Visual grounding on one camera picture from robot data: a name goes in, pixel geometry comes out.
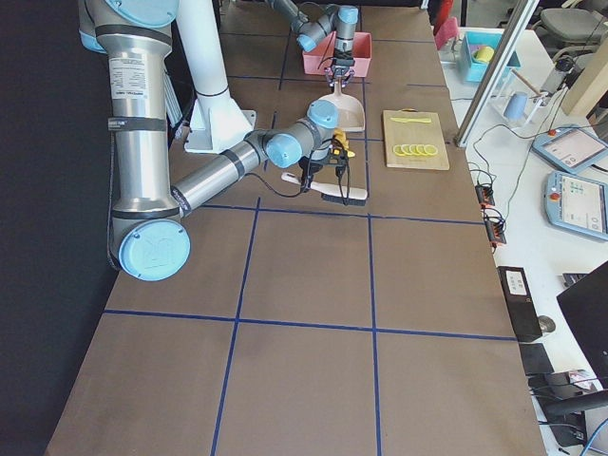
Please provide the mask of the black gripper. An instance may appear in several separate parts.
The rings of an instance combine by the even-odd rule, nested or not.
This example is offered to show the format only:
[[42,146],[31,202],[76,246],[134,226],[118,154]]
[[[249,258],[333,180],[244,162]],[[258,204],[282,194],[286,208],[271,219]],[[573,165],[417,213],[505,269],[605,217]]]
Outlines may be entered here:
[[352,81],[354,75],[354,58],[351,49],[340,49],[335,47],[332,54],[330,69],[325,71],[327,84],[334,89],[335,76],[347,76],[345,87]]
[[[324,166],[330,166],[334,169],[334,174],[338,180],[342,204],[345,206],[350,204],[351,174],[346,173],[349,167],[349,151],[347,149],[332,146],[327,150],[325,157],[320,159],[302,157],[298,161],[298,165],[302,170],[300,177],[302,194],[310,191],[310,182],[314,180],[314,174],[321,171]],[[346,185],[343,185],[343,178],[346,178]]]

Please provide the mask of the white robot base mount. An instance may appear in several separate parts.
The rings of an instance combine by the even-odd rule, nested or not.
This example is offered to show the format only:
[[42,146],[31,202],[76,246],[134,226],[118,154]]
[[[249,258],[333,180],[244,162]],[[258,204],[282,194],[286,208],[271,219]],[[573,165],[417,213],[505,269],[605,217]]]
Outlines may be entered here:
[[197,96],[185,150],[219,153],[253,130],[250,113],[231,96],[213,4],[180,1],[177,25]]

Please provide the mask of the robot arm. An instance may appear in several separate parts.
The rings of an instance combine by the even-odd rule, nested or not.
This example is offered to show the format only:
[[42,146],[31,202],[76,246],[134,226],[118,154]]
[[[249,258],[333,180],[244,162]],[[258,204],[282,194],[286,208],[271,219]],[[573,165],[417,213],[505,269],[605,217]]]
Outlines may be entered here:
[[322,8],[323,14],[313,21],[294,1],[267,0],[266,4],[289,22],[296,41],[304,51],[314,50],[323,39],[334,33],[331,64],[325,74],[330,87],[339,84],[344,88],[354,75],[353,45],[358,8],[329,4]]
[[[263,162],[286,168],[328,155],[339,112],[328,100],[279,130],[256,129],[232,98],[209,1],[82,1],[85,48],[105,55],[112,102],[108,128],[117,148],[120,195],[108,248],[131,276],[174,275],[190,254],[181,219]],[[180,39],[195,91],[197,134],[214,157],[178,182],[169,177],[165,60]]]

